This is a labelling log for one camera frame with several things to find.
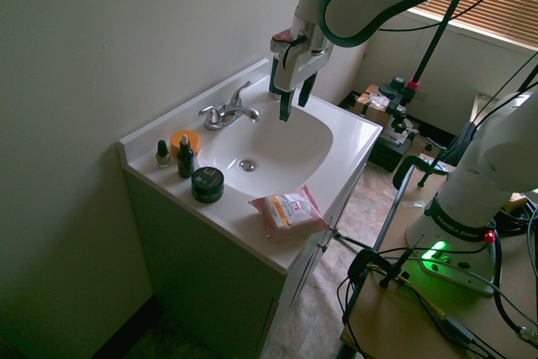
window blinds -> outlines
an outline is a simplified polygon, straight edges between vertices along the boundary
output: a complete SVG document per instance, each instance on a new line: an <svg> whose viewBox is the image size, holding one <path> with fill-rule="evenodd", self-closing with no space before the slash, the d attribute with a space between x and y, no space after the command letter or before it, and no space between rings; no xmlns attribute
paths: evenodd
<svg viewBox="0 0 538 359"><path fill-rule="evenodd" d="M454 14L478 0L461 0ZM451 0L428 0L415 8L443 16ZM485 0L455 20L508 40L538 47L538 0Z"/></svg>

dark glass bottle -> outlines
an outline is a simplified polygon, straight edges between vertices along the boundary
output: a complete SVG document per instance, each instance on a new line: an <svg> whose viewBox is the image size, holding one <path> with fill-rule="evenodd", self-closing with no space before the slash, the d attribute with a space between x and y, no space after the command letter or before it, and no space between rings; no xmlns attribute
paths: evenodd
<svg viewBox="0 0 538 359"><path fill-rule="evenodd" d="M189 178L194 172L194 152L191 149L191 142L186 135L183 136L177 152L177 171L179 176Z"/></svg>

white wall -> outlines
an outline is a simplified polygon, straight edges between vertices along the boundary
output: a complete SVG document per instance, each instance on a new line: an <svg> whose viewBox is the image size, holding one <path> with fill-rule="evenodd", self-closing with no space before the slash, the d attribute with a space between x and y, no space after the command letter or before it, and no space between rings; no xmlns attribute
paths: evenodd
<svg viewBox="0 0 538 359"><path fill-rule="evenodd" d="M271 57L296 3L0 0L1 337L88 358L148 299L116 140Z"/></svg>
<svg viewBox="0 0 538 359"><path fill-rule="evenodd" d="M410 12L388 21L383 28L407 29L434 23ZM435 34L435 29L410 33L378 31L369 40L368 51L358 70L355 89L390 82L392 77L413 77ZM534 53L483 34L449 26L440 39L424 74L410 115L457 135L469 120L476 94L494 95ZM513 92L534 67L531 62L501 93Z"/></svg>

floor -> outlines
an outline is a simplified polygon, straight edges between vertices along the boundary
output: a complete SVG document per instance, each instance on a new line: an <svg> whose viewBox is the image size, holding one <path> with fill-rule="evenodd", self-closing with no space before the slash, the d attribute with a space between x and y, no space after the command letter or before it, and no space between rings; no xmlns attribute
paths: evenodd
<svg viewBox="0 0 538 359"><path fill-rule="evenodd" d="M417 136L408 154L423 151ZM373 245L396 195L392 174L368 163L339 222L344 235ZM343 330L336 288L360 250L332 240L322 261L292 306L263 359L328 359L336 357ZM140 338L125 359L217 359L174 319L161 316Z"/></svg>

sink drain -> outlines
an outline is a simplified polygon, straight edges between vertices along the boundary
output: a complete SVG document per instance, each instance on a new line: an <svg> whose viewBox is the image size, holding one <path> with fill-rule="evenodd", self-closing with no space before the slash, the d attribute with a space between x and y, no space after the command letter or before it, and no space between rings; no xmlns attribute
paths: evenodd
<svg viewBox="0 0 538 359"><path fill-rule="evenodd" d="M244 172L253 172L257 168L257 165L254 161L243 160L239 163L239 168Z"/></svg>

